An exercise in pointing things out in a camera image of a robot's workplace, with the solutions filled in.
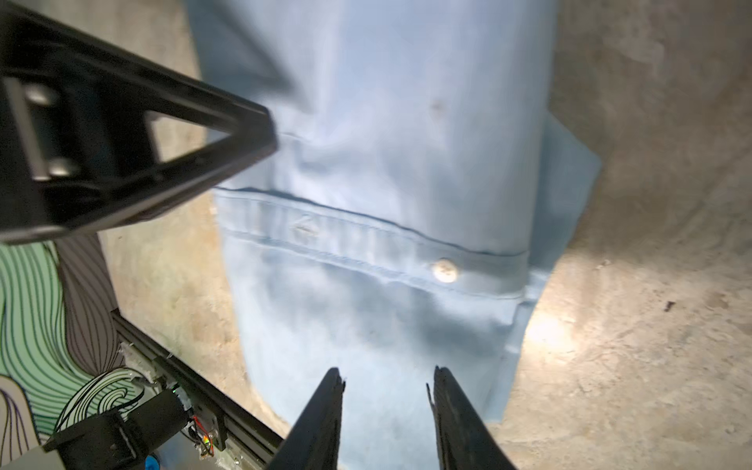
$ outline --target concrete floor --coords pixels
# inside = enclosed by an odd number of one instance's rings
[[[34,3],[196,75],[178,0]],[[550,109],[605,166],[490,427],[520,468],[752,466],[750,52],[747,0],[562,0]],[[211,197],[102,240],[124,314],[285,433],[244,372]]]

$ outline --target shirt button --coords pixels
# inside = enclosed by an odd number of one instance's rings
[[[433,263],[433,277],[439,282],[446,284],[453,283],[459,277],[459,268],[449,259],[441,258]]]

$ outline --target cable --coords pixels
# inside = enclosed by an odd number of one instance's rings
[[[211,440],[211,436],[209,435],[208,432],[206,432],[206,429],[201,424],[201,421],[199,421],[199,417],[197,417],[196,415],[193,415],[193,422],[196,423],[196,425],[200,428],[201,432],[203,432],[204,435],[206,436],[206,439],[209,440],[209,444],[210,444],[210,447],[211,447],[210,455],[214,456],[214,443]]]
[[[186,439],[188,439],[189,441],[191,441],[193,443],[193,445],[196,445],[196,446],[200,445],[200,446],[202,446],[204,448],[204,450],[206,451],[206,455],[214,456],[214,453],[209,451],[209,447],[206,447],[206,443],[202,439],[199,438],[199,432],[196,431],[196,423],[193,424],[193,428],[188,428],[188,432],[189,432],[189,434],[191,432],[193,432],[193,434],[195,435],[195,437],[192,437],[192,436],[186,434],[185,431],[183,431],[182,429],[180,430],[180,433],[182,435],[186,436]]]

